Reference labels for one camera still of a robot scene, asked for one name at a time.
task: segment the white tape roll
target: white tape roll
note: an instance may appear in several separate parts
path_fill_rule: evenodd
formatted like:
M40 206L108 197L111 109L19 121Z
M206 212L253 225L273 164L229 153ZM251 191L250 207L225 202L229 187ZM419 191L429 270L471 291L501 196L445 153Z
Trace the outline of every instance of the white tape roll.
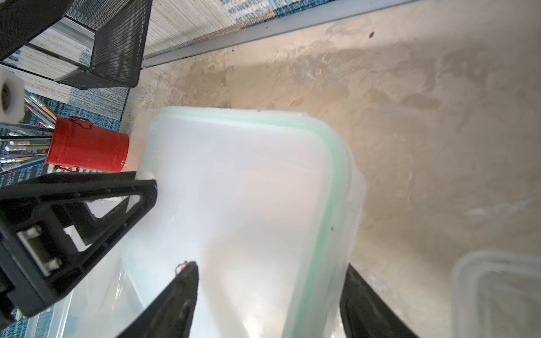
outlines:
M24 81L0 67L0 121L18 123L24 117Z

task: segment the rug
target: rug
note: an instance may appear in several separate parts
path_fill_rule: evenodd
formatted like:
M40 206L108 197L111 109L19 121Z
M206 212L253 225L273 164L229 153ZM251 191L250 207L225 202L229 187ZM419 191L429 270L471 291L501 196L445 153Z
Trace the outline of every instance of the rug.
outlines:
M127 99L127 93L124 97L124 103ZM93 112L91 110L82 109L75 107L71 104L58 102L55 100L52 100L50 98L46 98L44 96L39 96L39 98L53 111L56 113L57 116L62 117L70 117L70 116L78 116L78 117L84 117L90 120L94 125L98 127L107 128L114 131L120 130L120 124L122 120L122 113L118 118L112 118L109 116L104 116L101 114L98 114L96 112ZM30 112L27 111L27 113L24 116L24 119L21 123L27 123L27 124L38 124L38 118L34 115L32 115ZM8 129L0 129L0 135L5 136L9 133L10 130ZM7 154L8 152L4 149L5 142L0 143L2 146L2 149L0 150L0 155ZM90 172L90 170L86 169L79 169L80 172ZM0 176L0 187L10 185L17 182L22 182L25 180L28 180L30 178L43 175L46 173L53 173L53 172L62 172L61 169L55 169L53 165L38 165L32 168L24 169L21 171L16 171L15 173Z
M334 0L153 0L145 58Z

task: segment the black plastic bracket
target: black plastic bracket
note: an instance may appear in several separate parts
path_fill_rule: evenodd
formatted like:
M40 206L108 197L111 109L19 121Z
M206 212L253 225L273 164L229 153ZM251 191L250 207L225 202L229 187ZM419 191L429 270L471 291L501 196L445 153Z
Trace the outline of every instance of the black plastic bracket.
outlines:
M0 329L64 298L154 206L156 181L135 173L54 173L0 189ZM101 218L85 202L129 196ZM75 226L79 252L65 228Z
M197 264L183 264L171 283L117 338L188 338L198 285Z

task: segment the clear plastic container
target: clear plastic container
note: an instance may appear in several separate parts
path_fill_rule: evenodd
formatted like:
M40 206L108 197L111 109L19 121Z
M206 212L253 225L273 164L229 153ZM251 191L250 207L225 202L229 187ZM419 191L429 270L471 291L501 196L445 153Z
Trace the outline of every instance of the clear plastic container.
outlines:
M200 270L190 337L331 336L366 183L328 125L165 108L137 178L156 205L74 289L64 338L116 336L184 261Z
M479 251L455 266L453 337L541 337L541 257Z

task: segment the stacked plastic containers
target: stacked plastic containers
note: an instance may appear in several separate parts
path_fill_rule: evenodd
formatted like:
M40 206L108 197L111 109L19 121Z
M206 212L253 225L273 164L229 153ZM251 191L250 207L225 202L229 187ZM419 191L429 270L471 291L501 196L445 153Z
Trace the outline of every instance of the stacked plastic containers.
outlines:
M155 207L73 291L63 337L114 337L196 261L190 337L329 337L366 183L306 114L169 107L137 178Z

